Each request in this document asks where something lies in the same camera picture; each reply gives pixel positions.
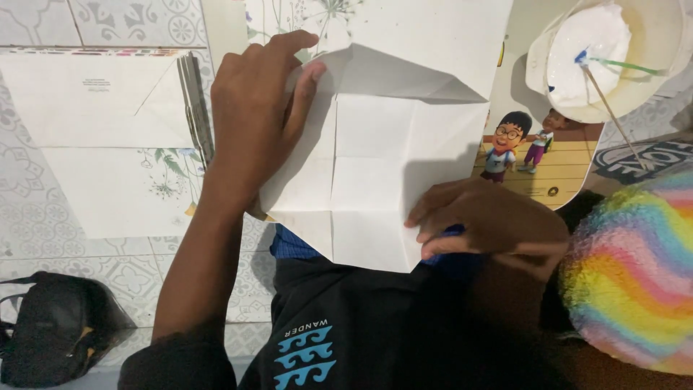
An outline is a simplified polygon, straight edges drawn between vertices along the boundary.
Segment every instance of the cartoon character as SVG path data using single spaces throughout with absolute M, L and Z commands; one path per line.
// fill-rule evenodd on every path
M 544 153 L 549 151 L 554 138 L 554 131 L 563 130 L 568 127 L 570 119 L 564 117 L 560 112 L 553 108 L 549 110 L 549 115 L 542 122 L 542 129 L 536 134 L 536 139 L 527 151 L 525 157 L 525 165 L 520 167 L 519 171 L 529 171 L 536 173 L 536 166 L 541 162 Z
M 494 183 L 503 183 L 505 170 L 511 167 L 515 171 L 514 149 L 527 141 L 531 128 L 532 117 L 527 113 L 513 111 L 505 115 L 493 134 L 493 148 L 486 152 L 486 167 L 481 177 Z

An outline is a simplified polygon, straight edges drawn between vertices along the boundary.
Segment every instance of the colorful knitted hat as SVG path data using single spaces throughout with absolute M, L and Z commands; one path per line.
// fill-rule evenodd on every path
M 693 375 L 693 172 L 616 192 L 572 239 L 561 295 L 580 335 L 623 362 Z

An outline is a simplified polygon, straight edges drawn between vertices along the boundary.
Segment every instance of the black cloth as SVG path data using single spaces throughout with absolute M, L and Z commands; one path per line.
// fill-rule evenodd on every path
M 272 334 L 239 389 L 569 389 L 511 332 L 461 310 L 464 286 L 411 274 L 279 260 Z M 236 389 L 224 346 L 177 334 L 127 359 L 120 389 Z

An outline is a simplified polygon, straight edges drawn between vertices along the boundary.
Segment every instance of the person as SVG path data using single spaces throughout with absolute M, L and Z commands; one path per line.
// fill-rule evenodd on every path
M 531 129 L 532 117 L 526 112 L 513 111 L 505 115 L 493 134 L 493 147 L 486 152 L 486 166 L 481 177 L 503 183 L 505 171 L 508 168 L 515 171 L 515 148 L 525 143 Z
M 560 112 L 553 108 L 549 110 L 549 115 L 544 118 L 544 122 L 541 124 L 542 129 L 536 134 L 536 139 L 532 142 L 532 145 L 527 151 L 525 165 L 518 168 L 518 170 L 536 173 L 536 166 L 539 165 L 544 153 L 548 151 L 551 142 L 553 142 L 554 131 L 567 128 L 569 123 L 570 119 L 564 117 Z
M 476 253 L 470 282 L 427 264 L 402 274 L 278 256 L 272 332 L 237 386 L 223 332 L 243 214 L 301 137 L 325 65 L 307 64 L 288 102 L 284 89 L 301 66 L 294 54 L 317 41 L 293 31 L 223 58 L 211 88 L 216 154 L 164 280 L 152 343 L 125 361 L 119 389 L 574 388 L 570 376 L 584 372 L 563 366 L 583 357 L 552 352 L 537 325 L 566 226 L 479 178 L 435 185 L 406 221 L 420 230 L 423 259 Z M 462 234 L 440 234 L 460 223 Z

